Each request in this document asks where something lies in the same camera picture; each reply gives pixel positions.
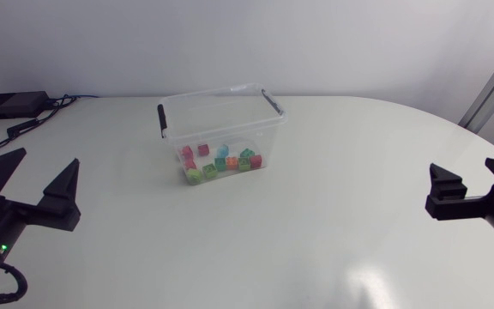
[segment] black cable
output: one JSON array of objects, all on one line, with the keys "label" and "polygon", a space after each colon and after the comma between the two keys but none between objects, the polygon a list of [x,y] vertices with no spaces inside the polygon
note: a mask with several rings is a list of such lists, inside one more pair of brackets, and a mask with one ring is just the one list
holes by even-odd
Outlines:
[{"label": "black cable", "polygon": [[39,122],[36,125],[34,125],[34,126],[30,127],[30,128],[27,128],[24,131],[16,132],[16,135],[13,135],[12,137],[9,137],[9,138],[6,138],[6,139],[2,140],[0,142],[0,148],[3,147],[3,146],[5,146],[5,145],[7,145],[8,143],[14,141],[19,136],[22,136],[22,135],[28,133],[29,131],[38,128],[40,125],[44,124],[47,120],[49,120],[54,115],[56,115],[59,110],[61,110],[62,108],[65,108],[67,106],[70,106],[71,104],[73,104],[74,102],[76,102],[77,99],[81,98],[82,96],[98,98],[97,96],[94,96],[94,95],[67,95],[67,94],[65,94],[62,98],[51,99],[51,100],[60,101],[60,102],[58,103],[58,105],[56,105],[54,107],[54,109],[51,110],[51,112],[49,113],[49,115],[47,115],[45,118],[39,119]]},{"label": "black cable", "polygon": [[0,294],[0,305],[1,304],[8,304],[13,301],[17,301],[22,298],[26,294],[27,291],[27,281],[26,277],[18,271],[16,268],[13,266],[7,265],[5,263],[1,263],[0,269],[5,270],[5,274],[9,273],[11,274],[15,280],[16,284],[18,285],[18,288],[16,289],[16,292],[14,293],[9,293],[9,294]]}]

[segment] power adapter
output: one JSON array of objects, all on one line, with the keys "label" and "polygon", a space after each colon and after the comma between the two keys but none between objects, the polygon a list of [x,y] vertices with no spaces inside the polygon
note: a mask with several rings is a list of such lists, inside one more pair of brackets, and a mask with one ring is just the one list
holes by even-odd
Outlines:
[{"label": "power adapter", "polygon": [[36,118],[48,99],[45,91],[0,94],[0,119]]}]

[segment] plastic storage box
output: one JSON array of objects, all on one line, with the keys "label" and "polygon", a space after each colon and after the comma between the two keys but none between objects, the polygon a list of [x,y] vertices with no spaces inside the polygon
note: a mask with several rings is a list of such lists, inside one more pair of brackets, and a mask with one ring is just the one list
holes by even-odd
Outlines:
[{"label": "plastic storage box", "polygon": [[260,84],[180,94],[158,105],[161,136],[197,185],[265,167],[286,113]]}]

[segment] white table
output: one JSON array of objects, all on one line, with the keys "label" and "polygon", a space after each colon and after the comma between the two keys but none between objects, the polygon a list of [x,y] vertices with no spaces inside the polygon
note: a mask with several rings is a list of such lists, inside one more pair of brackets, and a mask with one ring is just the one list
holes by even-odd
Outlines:
[{"label": "white table", "polygon": [[494,146],[385,101],[278,100],[268,168],[198,186],[160,139],[158,98],[80,100],[1,149],[28,152],[2,192],[26,203],[77,157],[82,212],[73,233],[26,228],[7,262],[29,290],[2,307],[494,307],[494,230],[425,211],[431,162],[484,195]]}]

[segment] yellow-green block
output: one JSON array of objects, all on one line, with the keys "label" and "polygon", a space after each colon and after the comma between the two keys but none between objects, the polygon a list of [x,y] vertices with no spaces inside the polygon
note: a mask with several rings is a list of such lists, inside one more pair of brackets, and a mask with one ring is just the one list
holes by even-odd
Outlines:
[{"label": "yellow-green block", "polygon": [[203,172],[205,173],[205,177],[207,179],[213,179],[216,177],[216,175],[219,174],[219,172],[217,172],[217,169],[214,166],[214,164],[209,164],[209,165],[206,165],[205,167],[203,167]]},{"label": "yellow-green block", "polygon": [[198,185],[202,182],[202,172],[195,168],[191,168],[186,171],[186,178],[191,185]]},{"label": "yellow-green block", "polygon": [[249,158],[239,158],[238,164],[239,164],[239,171],[240,172],[246,172],[246,171],[250,170]]}]

